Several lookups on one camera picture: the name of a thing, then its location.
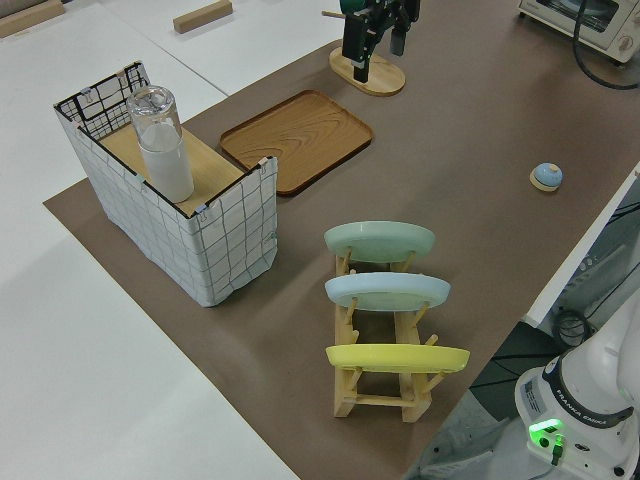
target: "toaster oven knob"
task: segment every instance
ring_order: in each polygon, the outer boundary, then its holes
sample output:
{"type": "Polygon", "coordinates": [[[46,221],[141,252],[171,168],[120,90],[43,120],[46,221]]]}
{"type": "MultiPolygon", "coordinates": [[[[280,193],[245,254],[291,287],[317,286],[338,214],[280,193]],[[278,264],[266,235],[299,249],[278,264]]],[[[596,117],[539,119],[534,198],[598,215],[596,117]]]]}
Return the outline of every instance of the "toaster oven knob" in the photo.
{"type": "Polygon", "coordinates": [[[633,38],[629,35],[623,35],[618,39],[618,48],[620,50],[629,50],[633,46],[633,38]]]}

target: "light blue plate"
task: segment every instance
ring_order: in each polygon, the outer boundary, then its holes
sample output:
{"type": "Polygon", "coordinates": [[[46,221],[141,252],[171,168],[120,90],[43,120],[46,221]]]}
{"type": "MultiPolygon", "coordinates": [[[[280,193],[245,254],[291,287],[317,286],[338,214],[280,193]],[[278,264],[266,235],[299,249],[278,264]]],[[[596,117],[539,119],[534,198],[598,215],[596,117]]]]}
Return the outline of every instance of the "light blue plate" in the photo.
{"type": "Polygon", "coordinates": [[[431,230],[410,223],[371,221],[333,227],[324,234],[324,240],[329,250],[340,257],[346,257],[351,248],[354,261],[392,263],[406,261],[411,252],[418,257],[426,255],[436,236],[431,230]]]}
{"type": "Polygon", "coordinates": [[[332,302],[348,307],[358,299],[358,310],[412,312],[426,303],[430,308],[442,304],[451,285],[439,278],[414,273],[355,273],[332,278],[324,284],[332,302]]]}

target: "toaster oven door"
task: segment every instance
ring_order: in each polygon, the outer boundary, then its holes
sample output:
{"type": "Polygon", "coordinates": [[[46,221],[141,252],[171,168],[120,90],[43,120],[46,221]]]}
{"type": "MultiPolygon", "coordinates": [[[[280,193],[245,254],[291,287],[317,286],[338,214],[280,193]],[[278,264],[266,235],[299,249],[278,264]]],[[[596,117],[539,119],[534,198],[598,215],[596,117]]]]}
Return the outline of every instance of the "toaster oven door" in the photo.
{"type": "MultiPolygon", "coordinates": [[[[545,23],[573,35],[582,0],[522,0],[520,8],[545,23]]],[[[607,49],[638,0],[588,0],[580,38],[607,49]]]]}

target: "cable connector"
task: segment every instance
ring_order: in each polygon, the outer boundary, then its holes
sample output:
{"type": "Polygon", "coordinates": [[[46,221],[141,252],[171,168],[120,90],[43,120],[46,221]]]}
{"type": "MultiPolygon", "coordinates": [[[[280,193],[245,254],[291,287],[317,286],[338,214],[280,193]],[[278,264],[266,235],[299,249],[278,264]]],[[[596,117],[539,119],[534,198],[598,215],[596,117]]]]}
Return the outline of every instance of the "cable connector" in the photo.
{"type": "Polygon", "coordinates": [[[551,465],[554,467],[558,466],[558,461],[562,454],[564,453],[564,437],[562,435],[556,435],[556,444],[553,446],[553,459],[551,460],[551,465]]]}

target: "yellow plate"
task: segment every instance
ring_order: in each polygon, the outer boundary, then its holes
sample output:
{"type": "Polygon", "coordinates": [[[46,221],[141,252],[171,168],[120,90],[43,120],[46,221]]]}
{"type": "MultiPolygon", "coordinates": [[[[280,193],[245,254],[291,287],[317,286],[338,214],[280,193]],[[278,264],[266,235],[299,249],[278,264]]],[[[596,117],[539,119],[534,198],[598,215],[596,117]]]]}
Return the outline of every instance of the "yellow plate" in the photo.
{"type": "Polygon", "coordinates": [[[469,351],[460,348],[393,343],[335,345],[326,352],[334,367],[365,372],[452,373],[469,360],[469,351]]]}

